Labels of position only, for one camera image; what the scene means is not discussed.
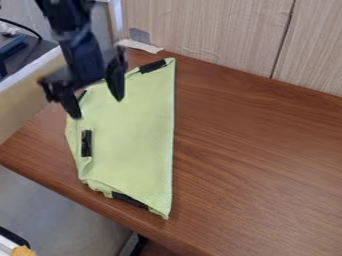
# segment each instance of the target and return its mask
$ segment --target wood grain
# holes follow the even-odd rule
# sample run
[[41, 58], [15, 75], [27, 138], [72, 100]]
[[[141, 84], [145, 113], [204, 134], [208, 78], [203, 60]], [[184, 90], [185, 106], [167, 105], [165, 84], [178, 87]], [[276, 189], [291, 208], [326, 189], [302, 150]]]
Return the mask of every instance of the wood grain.
[[0, 146], [0, 164], [183, 255], [331, 256], [342, 244], [342, 99], [177, 59], [174, 201], [164, 221], [77, 178], [65, 114], [49, 106]]
[[168, 51], [271, 75], [293, 0], [126, 0], [126, 31]]
[[342, 95], [342, 2], [297, 1], [274, 78]]

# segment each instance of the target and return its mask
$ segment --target black cable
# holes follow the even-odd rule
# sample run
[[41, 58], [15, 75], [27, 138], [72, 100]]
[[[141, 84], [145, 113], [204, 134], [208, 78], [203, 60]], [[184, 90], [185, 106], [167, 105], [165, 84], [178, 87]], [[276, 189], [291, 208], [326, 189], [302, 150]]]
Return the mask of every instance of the black cable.
[[7, 19], [4, 19], [4, 18], [0, 18], [0, 21], [5, 22], [5, 23], [8, 23], [8, 24], [11, 24], [11, 25], [14, 25], [14, 26], [19, 27], [19, 28], [22, 28], [22, 29], [25, 29], [25, 30], [27, 30], [27, 31], [30, 31], [32, 34], [34, 34], [34, 35], [36, 35], [36, 36], [38, 37], [39, 41], [40, 41], [40, 40], [43, 40], [43, 37], [42, 37], [38, 32], [36, 32], [36, 31], [34, 31], [33, 29], [30, 29], [30, 28], [28, 28], [28, 27], [26, 27], [26, 26], [24, 26], [24, 25], [21, 25], [21, 24], [19, 24], [19, 23], [16, 23], [16, 22], [14, 22], [14, 21], [7, 20]]
[[43, 37], [36, 31], [34, 31], [33, 29], [30, 29], [24, 25], [21, 25], [17, 22], [11, 21], [11, 20], [7, 20], [4, 18], [0, 18], [0, 21], [11, 24], [13, 26], [25, 29], [29, 32], [31, 32], [32, 34], [36, 35], [38, 37], [38, 41], [36, 42], [36, 44], [34, 46], [32, 46], [31, 51], [28, 52], [28, 54], [25, 56], [25, 58], [22, 60], [22, 62], [18, 65], [17, 71], [21, 68], [23, 68], [26, 65], [27, 60], [31, 57], [31, 55], [34, 53], [35, 49], [37, 48], [37, 46], [40, 44], [40, 42], [43, 40]]

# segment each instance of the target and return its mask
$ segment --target cable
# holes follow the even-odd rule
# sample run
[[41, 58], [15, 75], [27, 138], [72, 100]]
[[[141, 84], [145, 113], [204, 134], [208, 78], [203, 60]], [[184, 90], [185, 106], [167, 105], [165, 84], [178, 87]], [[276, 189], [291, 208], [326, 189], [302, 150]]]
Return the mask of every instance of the cable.
[[14, 26], [22, 28], [22, 29], [25, 29], [27, 31], [30, 31], [32, 34], [34, 34], [34, 35], [36, 35], [38, 37], [39, 41], [43, 40], [43, 37], [38, 32], [36, 32], [33, 29], [30, 29], [30, 28], [28, 28], [28, 27], [26, 27], [24, 25], [21, 25], [19, 23], [16, 23], [14, 21], [10, 21], [10, 20], [4, 19], [4, 18], [0, 18], [0, 21], [8, 23], [8, 24], [11, 24], [11, 25], [14, 25]]

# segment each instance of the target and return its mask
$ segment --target black clip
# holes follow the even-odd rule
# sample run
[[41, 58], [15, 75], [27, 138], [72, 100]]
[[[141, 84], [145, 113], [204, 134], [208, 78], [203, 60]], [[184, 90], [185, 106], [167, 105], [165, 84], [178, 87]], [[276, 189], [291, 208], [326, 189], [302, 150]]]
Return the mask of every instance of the black clip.
[[82, 150], [81, 150], [82, 157], [92, 156], [91, 141], [92, 141], [92, 131], [91, 130], [82, 131]]
[[124, 194], [120, 194], [120, 193], [117, 193], [117, 192], [112, 192], [112, 197], [114, 199], [117, 199], [117, 200], [120, 200], [120, 201], [123, 201], [123, 202], [126, 202], [126, 203], [129, 203], [129, 204], [132, 204], [134, 206], [137, 206], [139, 208], [142, 208], [142, 209], [145, 209], [145, 210], [148, 210], [148, 206], [144, 203], [141, 203], [135, 199], [133, 199], [132, 197], [129, 197], [129, 196], [126, 196]]
[[141, 74], [145, 74], [145, 73], [149, 73], [152, 71], [155, 71], [157, 69], [163, 68], [165, 67], [166, 61], [163, 60], [158, 60], [156, 62], [150, 63], [150, 64], [146, 64], [144, 66], [139, 67], [139, 71], [141, 72]]

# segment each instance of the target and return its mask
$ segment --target light green towel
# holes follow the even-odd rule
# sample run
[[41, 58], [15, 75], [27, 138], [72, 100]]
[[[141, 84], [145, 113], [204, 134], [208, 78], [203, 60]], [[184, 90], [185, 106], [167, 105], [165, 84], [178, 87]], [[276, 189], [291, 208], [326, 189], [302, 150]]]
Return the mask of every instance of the light green towel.
[[[168, 219], [172, 202], [174, 77], [176, 60], [126, 74], [117, 102], [105, 82], [80, 102], [83, 119], [67, 118], [66, 136], [82, 182], [106, 197], [125, 194]], [[92, 157], [81, 156], [81, 133], [92, 131]]]

